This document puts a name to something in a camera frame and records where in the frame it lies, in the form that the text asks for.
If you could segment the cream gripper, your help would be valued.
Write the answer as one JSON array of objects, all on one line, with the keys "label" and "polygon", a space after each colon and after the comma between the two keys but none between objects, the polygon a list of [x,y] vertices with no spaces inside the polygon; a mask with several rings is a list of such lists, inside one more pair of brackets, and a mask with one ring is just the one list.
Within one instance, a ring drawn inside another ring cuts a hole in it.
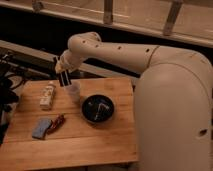
[{"label": "cream gripper", "polygon": [[69,77],[69,72],[65,70],[74,71],[78,67],[79,67],[79,58],[73,55],[69,50],[65,50],[61,54],[60,59],[56,62],[56,65],[55,65],[56,73],[60,73],[59,82],[61,87],[65,86],[66,80],[67,80],[67,85],[72,84]]}]

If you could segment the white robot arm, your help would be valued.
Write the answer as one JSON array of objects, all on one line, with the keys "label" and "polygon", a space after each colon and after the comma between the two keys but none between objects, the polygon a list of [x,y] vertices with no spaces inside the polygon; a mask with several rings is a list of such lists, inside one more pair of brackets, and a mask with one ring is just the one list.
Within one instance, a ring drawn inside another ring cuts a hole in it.
[{"label": "white robot arm", "polygon": [[171,46],[109,43],[75,34],[55,71],[96,58],[140,75],[134,115],[140,171],[211,171],[213,65],[201,53]]}]

